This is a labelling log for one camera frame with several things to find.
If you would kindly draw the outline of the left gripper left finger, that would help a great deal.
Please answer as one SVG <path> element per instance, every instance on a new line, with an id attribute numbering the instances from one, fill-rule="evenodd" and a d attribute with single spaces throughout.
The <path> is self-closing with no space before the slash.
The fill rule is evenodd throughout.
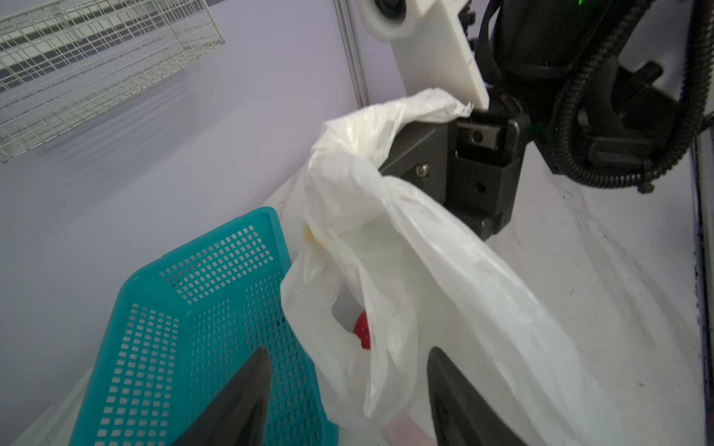
<path id="1" fill-rule="evenodd" d="M 262 445 L 270 391 L 271 359 L 261 347 L 174 444 Z"/>

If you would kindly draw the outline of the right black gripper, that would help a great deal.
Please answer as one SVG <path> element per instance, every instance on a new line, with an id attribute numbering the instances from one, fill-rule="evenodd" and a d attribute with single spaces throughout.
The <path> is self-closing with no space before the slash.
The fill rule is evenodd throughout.
<path id="1" fill-rule="evenodd" d="M 530 117 L 513 96 L 489 93 L 486 111 L 455 124 L 414 122 L 396 135 L 383 176 L 424 191 L 487 240 L 511 221 L 530 138 Z"/>

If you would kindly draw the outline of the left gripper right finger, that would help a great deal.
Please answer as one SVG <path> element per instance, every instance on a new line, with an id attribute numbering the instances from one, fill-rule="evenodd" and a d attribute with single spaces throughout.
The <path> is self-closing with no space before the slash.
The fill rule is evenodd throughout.
<path id="1" fill-rule="evenodd" d="M 525 446 L 437 347 L 430 351 L 427 377 L 431 417 L 439 445 Z"/>

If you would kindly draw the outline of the white plastic bag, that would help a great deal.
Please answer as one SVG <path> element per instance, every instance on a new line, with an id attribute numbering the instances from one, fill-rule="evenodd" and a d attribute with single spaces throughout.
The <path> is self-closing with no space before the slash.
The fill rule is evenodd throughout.
<path id="1" fill-rule="evenodd" d="M 357 111 L 324 124 L 301 170 L 302 232 L 281 297 L 327 418 L 406 444 L 433 437 L 437 347 L 528 442 L 627 445 L 607 393 L 514 270 L 424 191 L 379 172 L 407 124 L 471 110 L 431 88 Z M 353 334 L 363 311 L 370 350 Z"/>

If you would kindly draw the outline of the large fake strawberry front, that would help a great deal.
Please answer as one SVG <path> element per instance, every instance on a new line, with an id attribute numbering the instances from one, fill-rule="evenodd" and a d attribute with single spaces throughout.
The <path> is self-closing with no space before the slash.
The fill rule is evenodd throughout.
<path id="1" fill-rule="evenodd" d="M 371 349 L 371 336 L 365 311 L 360 314 L 357 321 L 355 322 L 353 327 L 353 334 L 355 334 L 355 336 L 357 336 L 360 340 L 362 349 Z"/>

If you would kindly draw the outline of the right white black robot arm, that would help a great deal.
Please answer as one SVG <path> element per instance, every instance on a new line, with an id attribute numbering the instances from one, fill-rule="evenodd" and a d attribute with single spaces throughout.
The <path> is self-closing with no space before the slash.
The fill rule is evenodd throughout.
<path id="1" fill-rule="evenodd" d="M 647 194 L 713 122 L 713 5 L 695 1 L 679 98 L 663 67 L 619 60 L 647 1 L 362 1 L 366 29 L 392 48 L 405 91 L 440 88 L 472 104 L 442 124 L 399 131 L 381 171 L 421 189 L 480 238 L 510 221 L 525 148 L 557 175 Z"/>

